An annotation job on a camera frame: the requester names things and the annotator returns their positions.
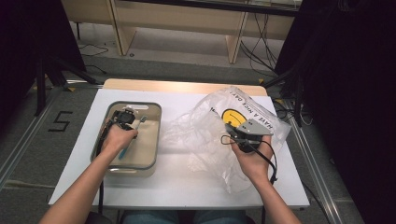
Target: gray carpet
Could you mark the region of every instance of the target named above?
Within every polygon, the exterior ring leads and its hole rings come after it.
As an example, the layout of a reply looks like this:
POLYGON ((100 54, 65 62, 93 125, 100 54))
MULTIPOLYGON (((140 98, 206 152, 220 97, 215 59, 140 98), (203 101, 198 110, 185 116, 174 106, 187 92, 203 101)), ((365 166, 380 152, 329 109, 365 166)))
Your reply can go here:
MULTIPOLYGON (((96 68, 88 68, 93 77, 101 80, 118 77, 257 85, 259 78, 269 79, 268 76, 241 68, 155 63, 101 57, 84 57, 84 61, 86 64, 97 65, 107 72, 104 75, 96 68)), ((267 91, 270 96, 278 97, 279 87, 275 86, 267 91)), ((96 92, 96 89, 76 89, 75 91, 62 92, 10 178, 31 184, 46 185, 49 189, 21 186, 2 189, 0 191, 0 224, 37 223, 49 208, 48 199, 53 191, 50 187, 55 186, 58 182, 96 92), (70 124, 65 132, 49 132, 49 129, 63 127, 63 125, 61 127, 59 124, 53 123, 60 111, 72 112, 72 114, 62 115, 63 120, 70 121, 70 124)), ((0 162, 5 161, 10 150, 18 143, 34 112, 35 91, 30 91, 17 110, 15 117, 10 118, 12 121, 7 127, 9 132, 1 135, 0 162)), ((311 126, 304 126, 304 132, 313 149, 317 163, 320 164, 328 188, 340 209, 342 219, 345 223, 363 223, 335 166, 329 162, 330 155, 321 140, 315 123, 311 126)), ((288 144, 300 178, 318 195, 293 133, 290 133, 288 137, 288 144)), ((311 201, 311 206, 302 211, 296 210, 296 215, 303 223, 326 223, 325 216, 317 202, 312 199, 313 197, 309 192, 307 192, 307 196, 311 201)), ((106 210, 105 214, 112 217, 113 220, 117 215, 114 210, 106 210)), ((247 214, 253 217, 256 223, 260 223, 260 209, 247 210, 247 214)), ((267 218, 267 223, 272 223, 269 218, 267 218)))

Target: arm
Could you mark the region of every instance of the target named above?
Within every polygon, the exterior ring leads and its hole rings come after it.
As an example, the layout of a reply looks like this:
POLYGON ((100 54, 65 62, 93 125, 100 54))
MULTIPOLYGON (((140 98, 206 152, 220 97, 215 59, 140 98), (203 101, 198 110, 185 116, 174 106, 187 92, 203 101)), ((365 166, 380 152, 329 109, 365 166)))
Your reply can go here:
MULTIPOLYGON (((262 141, 271 143, 271 136, 263 136, 262 141)), ((268 162, 255 152, 241 151, 237 144, 232 144, 232 149, 242 171, 259 192, 262 203, 273 221, 275 223, 300 223, 268 180, 268 162)), ((266 144, 260 144, 259 151, 268 159, 271 159, 273 155, 271 148, 266 144)))
POLYGON ((108 165, 123 148, 128 147, 136 135, 136 130, 124 131, 113 125, 103 143, 102 152, 47 211, 40 224, 85 223, 108 165))

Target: hand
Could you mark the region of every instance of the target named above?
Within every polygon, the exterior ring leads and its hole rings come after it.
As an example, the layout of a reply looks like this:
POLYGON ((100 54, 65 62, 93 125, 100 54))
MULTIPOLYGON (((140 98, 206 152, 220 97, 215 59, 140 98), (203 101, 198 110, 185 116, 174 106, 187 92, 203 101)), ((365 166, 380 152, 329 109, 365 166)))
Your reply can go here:
POLYGON ((113 150, 119 153, 122 149, 129 146, 135 136, 137 136, 137 130, 125 131, 114 124, 108 131, 107 138, 102 146, 102 151, 113 150))
MULTIPOLYGON (((268 162, 265 161, 262 157, 260 157, 256 152, 245 153, 239 149, 239 146, 236 143, 233 143, 231 140, 231 148, 236 155, 236 158, 241 165, 242 171, 244 174, 253 182, 253 184, 258 180, 268 180, 268 162)), ((271 144, 271 136, 264 135, 262 137, 262 141, 265 141, 271 144)), ((273 156, 273 151, 271 148, 265 144, 261 143, 259 145, 258 150, 269 160, 273 156)))

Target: plastic bag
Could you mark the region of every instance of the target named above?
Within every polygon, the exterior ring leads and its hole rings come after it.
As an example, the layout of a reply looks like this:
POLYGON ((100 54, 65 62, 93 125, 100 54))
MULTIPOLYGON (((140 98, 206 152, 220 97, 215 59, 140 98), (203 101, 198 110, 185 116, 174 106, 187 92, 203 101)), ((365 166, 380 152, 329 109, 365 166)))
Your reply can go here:
POLYGON ((282 148, 290 132, 288 123, 231 86, 208 94, 194 109, 172 121, 161 141, 167 145, 182 143, 190 152, 188 165, 192 171, 208 171, 233 193, 248 189, 251 183, 243 174, 231 146, 221 143, 221 137, 228 135, 224 125, 227 119, 240 123, 243 119, 255 119, 267 127, 274 134, 271 144, 275 153, 282 148))

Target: tray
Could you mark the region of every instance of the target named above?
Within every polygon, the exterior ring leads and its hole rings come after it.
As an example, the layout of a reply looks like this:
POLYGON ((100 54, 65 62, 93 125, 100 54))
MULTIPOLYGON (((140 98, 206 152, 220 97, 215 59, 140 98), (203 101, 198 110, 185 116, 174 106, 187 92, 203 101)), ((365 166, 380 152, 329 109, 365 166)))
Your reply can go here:
MULTIPOLYGON (((137 126, 143 116, 147 116, 147 119, 145 122, 140 123, 139 134, 136 139, 132 140, 122 159, 119 159, 120 152, 113 162, 110 163, 108 172, 111 174, 150 176, 155 172, 162 116, 161 106, 147 102, 115 102, 108 107, 104 120, 111 119, 114 111, 121 111, 125 107, 131 107, 135 111, 135 120, 132 123, 133 128, 137 126)), ((96 138, 91 161, 95 158, 100 135, 101 133, 96 138)))

